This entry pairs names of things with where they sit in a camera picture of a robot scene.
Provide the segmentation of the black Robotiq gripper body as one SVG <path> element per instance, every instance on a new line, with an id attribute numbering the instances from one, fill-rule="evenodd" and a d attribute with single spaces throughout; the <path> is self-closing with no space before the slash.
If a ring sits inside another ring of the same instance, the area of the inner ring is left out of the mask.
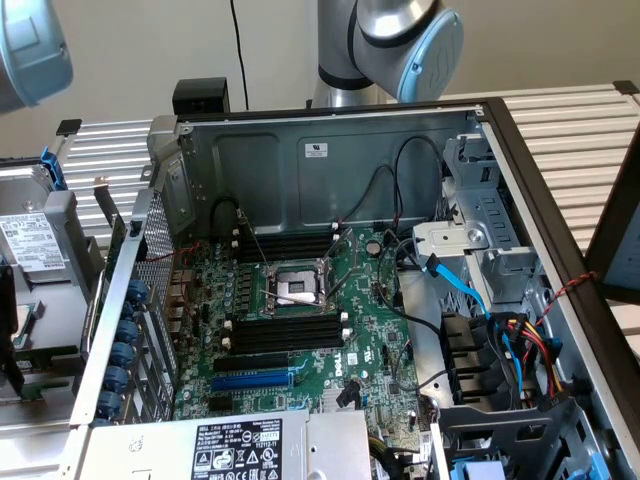
<path id="1" fill-rule="evenodd" d="M 11 339 L 17 332 L 18 317 L 12 268 L 1 265 L 1 397 L 20 398 L 24 376 L 14 358 Z"/>

